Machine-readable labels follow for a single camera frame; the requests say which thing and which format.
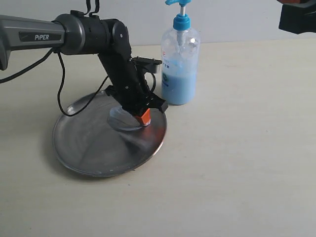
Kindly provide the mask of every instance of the plastic bottle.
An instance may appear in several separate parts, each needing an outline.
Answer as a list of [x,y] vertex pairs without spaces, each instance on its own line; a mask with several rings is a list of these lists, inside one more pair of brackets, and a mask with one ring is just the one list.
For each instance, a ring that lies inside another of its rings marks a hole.
[[196,77],[200,48],[199,33],[191,28],[191,20],[185,13],[191,0],[167,0],[171,5],[179,3],[181,12],[161,40],[162,97],[173,105],[190,102],[196,91]]

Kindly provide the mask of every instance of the bottle cap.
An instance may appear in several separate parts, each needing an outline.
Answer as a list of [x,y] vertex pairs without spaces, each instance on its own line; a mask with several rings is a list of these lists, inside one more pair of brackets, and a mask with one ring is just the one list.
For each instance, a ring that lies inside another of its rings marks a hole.
[[187,14],[185,14],[185,7],[192,0],[167,0],[167,5],[179,3],[181,6],[181,12],[173,20],[173,28],[177,31],[185,31],[191,27],[191,20]]

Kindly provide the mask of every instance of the round metal plate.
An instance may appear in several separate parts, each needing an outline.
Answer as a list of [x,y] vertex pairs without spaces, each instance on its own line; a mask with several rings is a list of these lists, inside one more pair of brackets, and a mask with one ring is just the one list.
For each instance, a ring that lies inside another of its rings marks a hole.
[[[73,103],[68,112],[80,110],[91,96]],[[149,126],[117,131],[107,122],[109,111],[115,106],[119,103],[101,91],[77,116],[62,115],[58,119],[53,146],[64,166],[83,175],[111,177],[143,165],[159,150],[167,128],[165,114],[151,109]]]

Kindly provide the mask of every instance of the gray robot arm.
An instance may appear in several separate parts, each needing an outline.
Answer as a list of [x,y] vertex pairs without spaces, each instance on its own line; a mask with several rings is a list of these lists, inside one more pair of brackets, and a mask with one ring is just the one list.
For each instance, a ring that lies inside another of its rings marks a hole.
[[57,22],[0,15],[0,70],[5,70],[11,51],[59,47],[65,29]]

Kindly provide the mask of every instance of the clear plastic container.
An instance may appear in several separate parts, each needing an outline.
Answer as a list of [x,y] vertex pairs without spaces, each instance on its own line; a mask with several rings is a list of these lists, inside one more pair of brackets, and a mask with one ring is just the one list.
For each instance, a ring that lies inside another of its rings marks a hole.
[[161,40],[162,97],[173,105],[190,102],[196,91],[199,33],[189,28],[168,30]]

